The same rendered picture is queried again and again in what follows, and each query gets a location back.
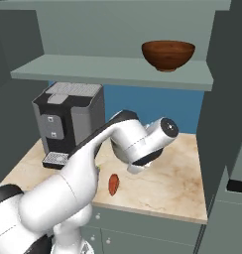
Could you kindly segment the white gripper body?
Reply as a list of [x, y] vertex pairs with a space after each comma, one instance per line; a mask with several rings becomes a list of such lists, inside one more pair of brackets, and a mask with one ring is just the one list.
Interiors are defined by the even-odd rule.
[[133, 165], [133, 164], [129, 164], [128, 165], [128, 168], [127, 168], [127, 171], [130, 173], [130, 174], [133, 174], [133, 175], [137, 175], [141, 172], [144, 172], [145, 170], [147, 170], [148, 168], [150, 167], [150, 163], [144, 165], [144, 166], [136, 166], [136, 165]]

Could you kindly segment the orange sweet potato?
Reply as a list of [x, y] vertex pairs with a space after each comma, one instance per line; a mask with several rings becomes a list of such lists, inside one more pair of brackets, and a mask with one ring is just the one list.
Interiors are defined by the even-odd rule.
[[119, 181], [118, 175], [112, 174], [108, 182], [108, 190], [111, 195], [116, 194], [119, 188], [119, 184], [120, 184], [120, 181]]

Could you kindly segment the brown wooden bowl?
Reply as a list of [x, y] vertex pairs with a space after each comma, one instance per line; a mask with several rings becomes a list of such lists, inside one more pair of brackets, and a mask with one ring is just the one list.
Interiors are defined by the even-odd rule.
[[175, 71], [191, 59], [194, 51], [194, 44], [181, 41], [158, 40], [142, 45], [145, 60], [159, 71]]

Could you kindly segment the grey-green drawer front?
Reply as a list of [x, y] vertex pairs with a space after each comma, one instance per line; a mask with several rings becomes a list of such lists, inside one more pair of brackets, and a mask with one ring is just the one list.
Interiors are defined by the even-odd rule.
[[[100, 213], [100, 219], [95, 218], [97, 213]], [[201, 225], [197, 223], [99, 206], [93, 208], [89, 225], [190, 246], [196, 244], [201, 229]]]

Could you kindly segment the black coffee machine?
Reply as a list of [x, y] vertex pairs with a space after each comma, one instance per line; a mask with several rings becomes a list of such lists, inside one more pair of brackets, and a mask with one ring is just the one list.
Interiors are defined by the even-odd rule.
[[32, 101], [43, 166], [60, 170], [70, 152], [105, 123], [102, 84], [55, 82]]

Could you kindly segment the wide grey-green cupboard door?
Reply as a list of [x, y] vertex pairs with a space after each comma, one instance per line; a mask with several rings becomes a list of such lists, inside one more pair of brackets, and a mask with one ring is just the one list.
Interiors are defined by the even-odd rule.
[[104, 254], [193, 254], [193, 246], [107, 229], [101, 230]]

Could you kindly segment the narrow grey-green cupboard door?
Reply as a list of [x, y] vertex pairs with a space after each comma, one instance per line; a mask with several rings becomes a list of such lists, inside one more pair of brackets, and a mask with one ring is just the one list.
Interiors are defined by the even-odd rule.
[[[90, 227], [90, 226], [83, 226], [80, 228], [82, 237], [90, 244], [90, 246], [94, 250], [94, 254], [103, 254], [102, 249], [102, 238], [101, 238], [101, 231], [99, 228]], [[90, 237], [95, 235], [95, 240], [91, 241]]]

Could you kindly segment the tall grey-green cupboard unit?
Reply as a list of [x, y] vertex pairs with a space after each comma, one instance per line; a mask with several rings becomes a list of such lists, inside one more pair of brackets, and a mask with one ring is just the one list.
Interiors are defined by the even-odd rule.
[[197, 144], [208, 222], [194, 254], [242, 254], [242, 0], [215, 13]]

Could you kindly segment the grey-green wall shelf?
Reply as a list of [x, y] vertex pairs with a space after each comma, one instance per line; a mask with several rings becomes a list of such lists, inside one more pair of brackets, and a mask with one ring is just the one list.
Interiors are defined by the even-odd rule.
[[161, 72], [144, 59], [42, 55], [14, 70], [18, 79], [55, 80], [210, 91], [213, 78], [206, 62], [190, 61]]

